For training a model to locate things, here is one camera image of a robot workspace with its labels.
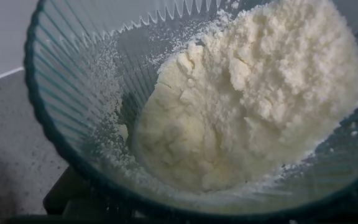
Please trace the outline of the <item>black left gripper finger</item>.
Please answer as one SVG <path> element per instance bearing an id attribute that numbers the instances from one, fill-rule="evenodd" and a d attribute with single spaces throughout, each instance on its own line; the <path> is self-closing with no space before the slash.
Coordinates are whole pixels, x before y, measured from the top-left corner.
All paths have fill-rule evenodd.
<path id="1" fill-rule="evenodd" d="M 73 218 L 128 218 L 129 209 L 98 191 L 71 167 L 67 168 L 44 197 L 49 215 Z"/>

